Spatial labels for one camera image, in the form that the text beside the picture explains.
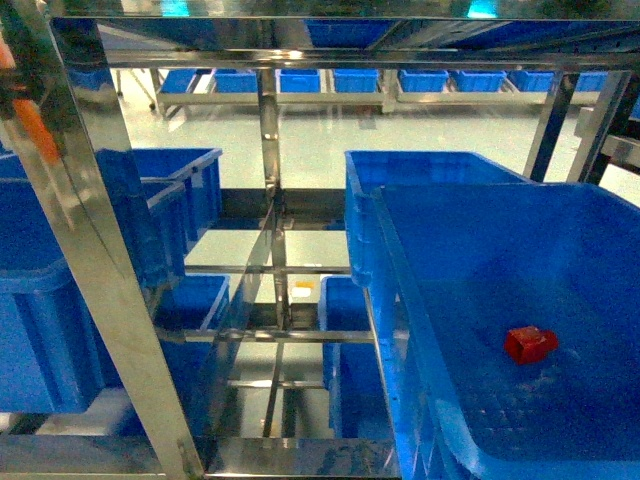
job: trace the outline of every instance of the orange handle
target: orange handle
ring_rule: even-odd
[[[33,102],[31,100],[14,100],[13,108],[44,161],[49,165],[56,165],[60,161],[58,146]]]

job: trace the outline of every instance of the metal rack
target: metal rack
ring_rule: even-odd
[[[3,57],[4,69],[0,73],[3,124],[147,435],[146,438],[2,435],[0,479],[399,475],[391,442],[268,438],[276,395],[280,388],[288,386],[280,375],[285,342],[371,341],[369,336],[356,332],[320,335],[291,331],[287,285],[291,267],[287,266],[284,244],[288,196],[281,187],[278,133],[278,102],[283,97],[276,92],[275,69],[557,70],[553,87],[545,96],[525,170],[526,175],[538,181],[544,180],[573,97],[577,72],[612,71],[583,134],[569,177],[597,183],[617,155],[617,150],[604,152],[607,140],[611,135],[627,138],[632,131],[628,119],[640,90],[640,55],[635,53],[637,47],[621,46],[616,39],[637,38],[640,9],[619,0],[607,2],[602,11],[582,12],[589,20],[634,21],[612,25],[611,30],[595,36],[565,36],[545,43],[496,49],[444,48],[452,38],[466,39],[505,25],[498,17],[523,21],[582,18],[581,12],[565,2],[502,0],[494,2],[494,20],[477,21],[468,17],[471,3],[467,0],[347,3],[7,0],[0,4],[4,42],[16,63],[14,67]],[[542,3],[546,7],[538,8]],[[367,50],[303,49],[290,41],[299,38],[302,19],[316,17],[387,18],[394,20],[394,25]],[[147,42],[139,49],[132,49],[130,43],[116,42],[105,50],[98,24],[115,29],[130,40],[142,37]],[[226,34],[213,38],[210,34],[216,31]],[[602,44],[600,50],[593,49],[596,40]],[[65,73],[69,69],[97,71],[109,67],[259,69],[258,106],[268,214],[246,266],[233,267],[243,272],[243,278],[217,333],[213,338],[196,338],[193,332],[181,332],[174,333],[173,338],[213,340],[224,347],[217,349],[217,356],[208,359],[201,373],[199,397],[207,402],[210,412],[207,431],[213,431],[223,411],[228,385],[217,380],[226,378],[239,341],[277,342],[262,439],[212,435],[194,438],[191,434],[189,419],[178,400],[158,340],[159,335],[167,332],[159,331],[153,324],[158,292],[143,292],[137,283],[94,155],[102,148],[131,150],[116,90],[111,88],[101,96],[96,108],[95,104],[77,101],[82,96],[81,89],[69,83]],[[16,114],[16,99],[28,100],[38,107],[42,119],[39,131],[44,140],[24,128]],[[272,267],[266,266],[269,255]],[[275,282],[276,328],[252,331],[247,328],[249,314],[262,275],[267,271],[273,273]],[[338,457],[339,461],[327,462]]]
[[[279,105],[367,105],[380,107],[382,113],[391,113],[396,105],[542,105],[546,94],[521,92],[511,81],[505,80],[499,92],[468,93],[457,90],[452,81],[443,92],[409,93],[402,91],[396,70],[384,70],[375,93],[337,93],[330,70],[322,72],[322,88],[319,93],[278,93]],[[202,92],[193,87],[185,93],[163,93],[162,77],[157,69],[151,70],[155,89],[156,104],[163,115],[170,107],[186,105],[257,105],[258,98],[253,93],[218,93],[213,78],[206,82]],[[598,99],[597,92],[576,92],[571,100],[573,105],[593,105]]]

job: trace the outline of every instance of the red cube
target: red cube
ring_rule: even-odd
[[[504,349],[518,365],[544,360],[558,346],[558,337],[554,332],[533,326],[509,330],[504,342]]]

